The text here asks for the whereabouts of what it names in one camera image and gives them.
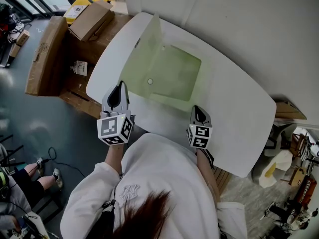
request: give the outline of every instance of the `gray shirt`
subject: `gray shirt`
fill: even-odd
[[[9,202],[12,202],[20,206],[27,213],[31,212],[31,206],[26,199],[23,191],[16,184],[12,176],[9,176],[9,187],[11,188]],[[12,216],[17,219],[25,215],[25,212],[21,210],[18,206],[0,201],[0,230],[14,229],[14,223],[12,221]]]

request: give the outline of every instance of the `wooden floor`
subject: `wooden floor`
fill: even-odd
[[[231,179],[231,174],[220,168],[214,167],[214,175],[219,189],[219,194],[221,194]]]

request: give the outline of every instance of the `green translucent folder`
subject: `green translucent folder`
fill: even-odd
[[[124,81],[130,92],[141,97],[188,110],[193,106],[189,102],[200,65],[200,59],[163,42],[155,15],[131,52],[119,82]]]

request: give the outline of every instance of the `black shorts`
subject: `black shorts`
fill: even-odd
[[[44,188],[41,183],[38,181],[31,181],[30,176],[24,169],[16,171],[12,177],[25,194],[31,208],[44,197]]]

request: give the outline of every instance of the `blue-gray floor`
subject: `blue-gray floor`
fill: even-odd
[[[38,46],[48,20],[35,20],[30,28],[30,38],[22,46],[10,68],[0,68],[0,134],[14,137],[5,146],[24,145],[14,157],[16,161],[34,163],[39,157],[49,158],[48,149],[54,147],[57,162],[69,163],[84,175],[102,162],[107,145],[97,138],[96,119],[76,110],[58,97],[34,97],[24,93],[34,51]],[[71,191],[82,180],[81,174],[52,161],[45,165],[45,175],[58,167],[64,180],[61,202],[65,205]],[[60,236],[61,212],[46,228]]]

